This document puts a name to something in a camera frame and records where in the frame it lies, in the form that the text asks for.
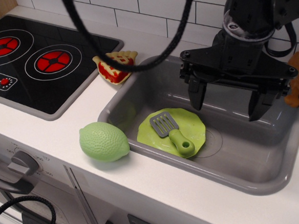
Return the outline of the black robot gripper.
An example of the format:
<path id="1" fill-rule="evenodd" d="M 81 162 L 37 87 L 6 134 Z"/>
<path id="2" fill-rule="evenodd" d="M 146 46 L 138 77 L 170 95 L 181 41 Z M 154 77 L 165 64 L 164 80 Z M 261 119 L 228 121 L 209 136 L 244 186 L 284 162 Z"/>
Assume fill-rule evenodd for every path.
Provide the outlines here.
<path id="1" fill-rule="evenodd" d="M 211 47 L 182 52 L 180 77 L 189 85 L 191 106 L 202 108 L 211 83 L 247 89 L 252 91 L 249 121 L 259 120 L 277 98 L 289 93 L 289 83 L 298 75 L 296 68 L 263 53 L 269 37 L 244 38 L 224 29 Z"/>

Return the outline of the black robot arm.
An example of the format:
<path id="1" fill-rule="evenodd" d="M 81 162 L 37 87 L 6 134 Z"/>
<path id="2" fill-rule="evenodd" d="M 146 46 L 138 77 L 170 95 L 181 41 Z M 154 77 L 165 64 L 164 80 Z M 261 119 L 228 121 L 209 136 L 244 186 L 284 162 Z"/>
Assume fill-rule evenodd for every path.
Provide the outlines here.
<path id="1" fill-rule="evenodd" d="M 293 21 L 299 18 L 299 0 L 227 0 L 222 29 L 209 48 L 181 53 L 180 76 L 188 84 L 191 106 L 202 108 L 207 84 L 252 92 L 249 120 L 256 121 L 274 101 L 291 92 L 298 71 L 280 62 L 288 54 L 269 50 L 274 32 L 285 27 L 296 43 Z"/>

